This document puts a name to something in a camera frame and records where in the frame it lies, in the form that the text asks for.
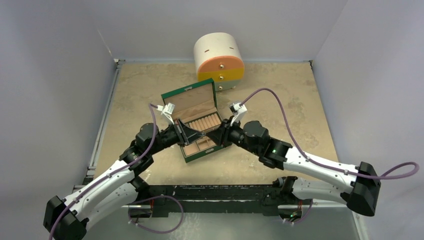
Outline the green jewelry box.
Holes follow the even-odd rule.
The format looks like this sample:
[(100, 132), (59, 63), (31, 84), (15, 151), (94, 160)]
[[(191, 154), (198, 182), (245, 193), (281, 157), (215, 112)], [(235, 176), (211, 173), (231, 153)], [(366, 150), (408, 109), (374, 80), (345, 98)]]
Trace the green jewelry box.
[[(171, 114), (174, 120), (180, 119), (194, 130), (207, 133), (217, 129), (222, 122), (212, 78), (163, 93), (161, 98), (164, 104), (175, 105)], [(185, 162), (190, 163), (224, 147), (203, 136), (180, 149)]]

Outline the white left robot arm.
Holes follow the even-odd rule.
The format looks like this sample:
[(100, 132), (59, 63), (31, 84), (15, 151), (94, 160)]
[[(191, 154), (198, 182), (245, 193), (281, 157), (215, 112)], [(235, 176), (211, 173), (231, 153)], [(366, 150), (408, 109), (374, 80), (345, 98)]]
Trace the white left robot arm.
[(112, 166), (80, 190), (46, 205), (43, 226), (50, 240), (81, 240), (102, 214), (122, 205), (146, 203), (150, 186), (140, 174), (153, 162), (153, 155), (173, 145), (187, 146), (204, 137), (180, 119), (164, 130), (155, 123), (141, 126), (135, 139)]

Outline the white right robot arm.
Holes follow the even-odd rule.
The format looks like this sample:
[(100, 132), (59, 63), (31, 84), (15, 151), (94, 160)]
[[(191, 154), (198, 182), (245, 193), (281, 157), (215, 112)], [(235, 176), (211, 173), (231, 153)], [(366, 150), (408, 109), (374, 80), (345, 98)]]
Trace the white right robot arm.
[(259, 121), (249, 121), (243, 127), (225, 119), (220, 126), (206, 133), (216, 145), (232, 144), (254, 154), (271, 169), (288, 170), (316, 178), (301, 178), (281, 189), (280, 196), (288, 204), (296, 200), (320, 199), (345, 204), (351, 211), (373, 217), (376, 212), (381, 182), (374, 167), (334, 162), (309, 153), (301, 153), (290, 143), (269, 135)]

